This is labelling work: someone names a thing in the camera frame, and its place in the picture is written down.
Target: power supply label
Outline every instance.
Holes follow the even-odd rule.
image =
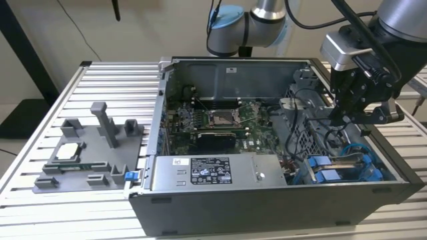
[[[198,157],[191,159],[191,183],[232,184],[232,168],[228,157]]]

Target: motherboard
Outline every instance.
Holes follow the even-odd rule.
[[[256,153],[282,159],[268,112],[278,108],[259,99],[175,102],[167,111],[170,155]]]

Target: black stand pole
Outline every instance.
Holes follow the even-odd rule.
[[[27,139],[54,105],[59,91],[7,0],[0,0],[0,31],[44,98],[24,99],[0,125],[0,138]]]
[[[252,57],[252,47],[251,46],[240,46],[239,47],[239,57],[250,58]]]

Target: blue cable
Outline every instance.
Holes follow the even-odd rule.
[[[377,157],[375,157],[375,154],[374,152],[371,151],[371,149],[362,143],[353,143],[353,144],[349,144],[341,151],[341,155],[343,156],[347,152],[347,150],[351,148],[351,147],[361,147],[363,148],[366,151],[367,151],[367,154],[371,155],[371,158],[373,158],[373,162],[377,163]]]

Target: wall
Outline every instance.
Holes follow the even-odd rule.
[[[19,104],[24,99],[42,99],[36,84],[0,32],[0,105]]]
[[[150,61],[207,56],[210,0],[120,0],[118,22],[110,0],[60,0],[103,61]],[[250,10],[254,0],[227,0]],[[96,61],[56,0],[10,0],[46,68],[62,88],[82,61]],[[256,48],[254,56],[274,56]]]
[[[347,0],[346,1],[357,13],[377,11],[382,0]],[[331,0],[299,0],[299,11],[292,12],[299,22],[304,25],[318,25],[343,17],[335,8]],[[326,34],[337,31],[349,22],[334,26],[306,30],[295,26],[290,33],[290,41],[284,50],[284,56],[290,58],[319,58],[322,59],[320,46]]]

